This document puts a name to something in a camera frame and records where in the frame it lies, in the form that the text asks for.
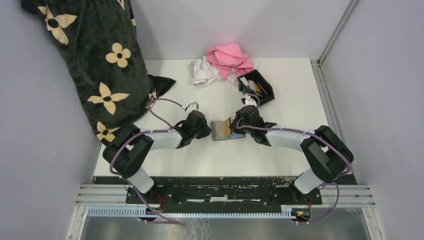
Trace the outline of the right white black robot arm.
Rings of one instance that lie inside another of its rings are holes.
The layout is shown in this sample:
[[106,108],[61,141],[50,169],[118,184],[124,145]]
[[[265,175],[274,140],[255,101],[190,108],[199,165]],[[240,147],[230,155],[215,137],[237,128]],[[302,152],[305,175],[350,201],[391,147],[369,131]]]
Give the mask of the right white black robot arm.
[[352,169],[353,153],[329,126],[313,130],[283,127],[264,121],[256,106],[246,105],[236,112],[229,128],[234,133],[250,135],[260,145],[304,154],[309,168],[291,183],[288,191],[295,204],[302,204],[312,190],[332,184]]

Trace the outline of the grey leather card holder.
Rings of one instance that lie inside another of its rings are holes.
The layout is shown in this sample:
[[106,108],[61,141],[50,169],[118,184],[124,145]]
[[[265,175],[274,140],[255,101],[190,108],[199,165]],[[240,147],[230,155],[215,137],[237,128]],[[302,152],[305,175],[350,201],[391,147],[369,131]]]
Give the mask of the grey leather card holder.
[[239,133],[235,133],[233,131],[231,136],[228,138],[222,137],[222,123],[225,120],[218,120],[218,121],[211,121],[210,122],[210,128],[211,128],[211,132],[212,132],[212,140],[213,141],[226,141],[226,140],[234,140],[234,139],[242,139],[245,138],[246,135],[245,134],[239,134]]

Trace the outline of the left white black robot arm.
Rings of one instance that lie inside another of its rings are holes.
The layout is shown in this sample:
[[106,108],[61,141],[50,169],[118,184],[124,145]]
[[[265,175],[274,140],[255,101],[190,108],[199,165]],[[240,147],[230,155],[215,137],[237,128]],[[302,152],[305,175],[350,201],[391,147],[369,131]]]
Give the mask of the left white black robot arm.
[[185,120],[170,129],[147,130],[131,123],[106,145],[102,157],[112,167],[112,173],[129,181],[138,190],[138,197],[149,204],[156,200],[158,191],[153,187],[154,180],[142,167],[148,153],[181,149],[192,140],[208,137],[211,133],[205,115],[198,110],[192,110]]

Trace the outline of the black plastic card box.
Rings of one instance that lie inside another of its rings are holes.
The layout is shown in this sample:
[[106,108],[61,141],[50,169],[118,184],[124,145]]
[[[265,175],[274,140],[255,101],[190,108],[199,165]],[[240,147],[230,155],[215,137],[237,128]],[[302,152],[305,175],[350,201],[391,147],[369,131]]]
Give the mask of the black plastic card box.
[[259,98],[259,104],[263,105],[275,99],[274,90],[262,74],[254,69],[237,77],[238,90],[245,94],[253,94]]

